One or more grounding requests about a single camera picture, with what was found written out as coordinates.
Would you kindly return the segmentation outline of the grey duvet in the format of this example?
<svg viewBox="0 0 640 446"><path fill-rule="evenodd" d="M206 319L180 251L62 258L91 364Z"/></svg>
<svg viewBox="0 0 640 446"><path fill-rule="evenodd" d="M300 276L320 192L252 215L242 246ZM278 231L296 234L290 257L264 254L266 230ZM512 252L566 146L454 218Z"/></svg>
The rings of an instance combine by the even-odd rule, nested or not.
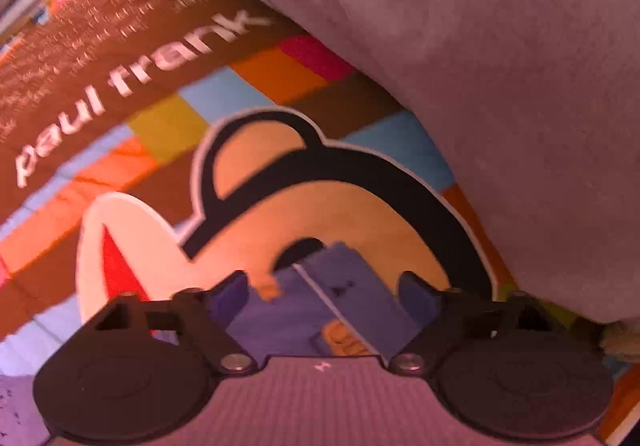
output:
<svg viewBox="0 0 640 446"><path fill-rule="evenodd" d="M639 0L261 0L421 121L518 283L639 316Z"/></svg>

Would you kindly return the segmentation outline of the colourful paul frank blanket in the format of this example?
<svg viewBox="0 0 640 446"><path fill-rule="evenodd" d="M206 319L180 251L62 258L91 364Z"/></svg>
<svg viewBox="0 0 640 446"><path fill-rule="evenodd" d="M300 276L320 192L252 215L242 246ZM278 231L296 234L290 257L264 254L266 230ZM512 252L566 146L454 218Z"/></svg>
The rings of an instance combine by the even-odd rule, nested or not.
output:
<svg viewBox="0 0 640 446"><path fill-rule="evenodd" d="M346 244L480 300L432 374L212 374L174 294ZM1 49L6 445L634 445L639 344L524 289L416 115L256 0L44 0Z"/></svg>

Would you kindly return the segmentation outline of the blue patterned pants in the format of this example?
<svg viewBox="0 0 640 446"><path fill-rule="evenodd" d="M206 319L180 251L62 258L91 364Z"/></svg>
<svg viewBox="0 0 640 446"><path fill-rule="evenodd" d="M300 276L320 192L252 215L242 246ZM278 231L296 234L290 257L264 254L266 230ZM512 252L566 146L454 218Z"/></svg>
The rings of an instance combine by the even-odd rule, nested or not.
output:
<svg viewBox="0 0 640 446"><path fill-rule="evenodd" d="M270 301L250 288L227 332L258 364L270 356L378 355L386 362L419 325L354 249L334 244L276 273Z"/></svg>

